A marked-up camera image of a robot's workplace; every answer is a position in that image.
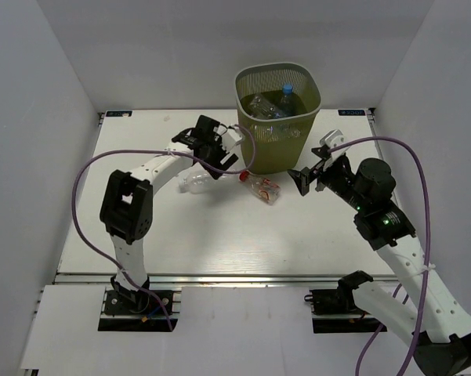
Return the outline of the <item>clear square bottle yellow label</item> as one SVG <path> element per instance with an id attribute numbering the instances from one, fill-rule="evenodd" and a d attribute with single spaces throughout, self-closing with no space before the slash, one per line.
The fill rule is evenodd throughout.
<path id="1" fill-rule="evenodd" d="M 295 139 L 301 136 L 301 131 L 291 125 L 258 125 L 256 130 L 259 139 L 266 143 Z"/>

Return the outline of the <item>crushed bottle red label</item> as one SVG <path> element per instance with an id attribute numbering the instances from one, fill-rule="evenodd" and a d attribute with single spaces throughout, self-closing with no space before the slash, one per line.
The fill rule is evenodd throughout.
<path id="1" fill-rule="evenodd" d="M 281 188 L 268 178 L 249 171 L 242 172 L 238 178 L 243 186 L 266 204 L 274 204 L 280 197 Z"/>

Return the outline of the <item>clear ribbed bottle blue cap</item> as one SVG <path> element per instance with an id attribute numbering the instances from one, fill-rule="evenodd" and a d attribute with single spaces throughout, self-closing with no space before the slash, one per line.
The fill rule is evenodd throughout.
<path id="1" fill-rule="evenodd" d="M 258 119 L 272 120 L 284 118 L 284 112 L 261 94 L 255 94 L 248 104 L 248 113 Z"/>

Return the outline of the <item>clear bottle blue label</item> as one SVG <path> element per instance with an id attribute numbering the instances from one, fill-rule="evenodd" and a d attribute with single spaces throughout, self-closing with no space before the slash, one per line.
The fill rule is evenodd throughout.
<path id="1" fill-rule="evenodd" d="M 298 114 L 292 84 L 283 85 L 281 91 L 281 98 L 279 100 L 279 107 L 287 117 L 294 117 Z"/>

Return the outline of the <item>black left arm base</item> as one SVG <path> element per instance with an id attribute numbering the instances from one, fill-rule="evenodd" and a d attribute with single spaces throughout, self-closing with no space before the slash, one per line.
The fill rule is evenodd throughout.
<path id="1" fill-rule="evenodd" d="M 155 291 L 162 300 L 171 327 L 156 299 L 147 297 L 141 308 L 132 308 L 115 290 L 107 289 L 103 296 L 97 330 L 99 332 L 168 333 L 176 328 L 179 319 L 180 292 Z"/>

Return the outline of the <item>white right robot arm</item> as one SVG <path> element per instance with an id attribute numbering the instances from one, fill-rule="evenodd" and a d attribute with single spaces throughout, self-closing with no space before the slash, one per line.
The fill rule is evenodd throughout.
<path id="1" fill-rule="evenodd" d="M 319 158 L 308 176 L 317 189 L 329 188 L 356 210 L 357 231 L 391 268 L 419 310 L 387 295 L 365 272 L 339 281 L 339 305 L 374 316 L 412 351 L 425 375 L 456 375 L 471 367 L 471 316 L 447 289 L 424 251 L 408 217 L 392 200 L 396 181 L 390 166 L 378 158 L 364 159 L 352 171 L 345 154 L 333 157 L 327 146 L 313 148 Z"/>

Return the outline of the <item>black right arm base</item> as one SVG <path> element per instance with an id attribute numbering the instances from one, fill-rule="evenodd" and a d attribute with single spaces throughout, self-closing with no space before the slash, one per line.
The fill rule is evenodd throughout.
<path id="1" fill-rule="evenodd" d="M 304 302 L 311 308 L 314 334 L 374 333 L 380 325 L 370 313 L 343 302 L 336 289 L 310 290 Z"/>

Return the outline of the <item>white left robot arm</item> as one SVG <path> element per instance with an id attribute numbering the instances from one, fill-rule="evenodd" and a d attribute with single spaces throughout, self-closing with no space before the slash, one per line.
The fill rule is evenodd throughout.
<path id="1" fill-rule="evenodd" d="M 180 172 L 200 164 L 213 179 L 231 173 L 238 157 L 233 149 L 245 139 L 242 125 L 224 125 L 201 115 L 193 128 L 173 136 L 163 150 L 129 172 L 111 173 L 100 209 L 100 221 L 114 246 L 117 274 L 111 285 L 132 312 L 144 311 L 155 294 L 144 265 L 143 238 L 151 228 L 154 195 Z"/>

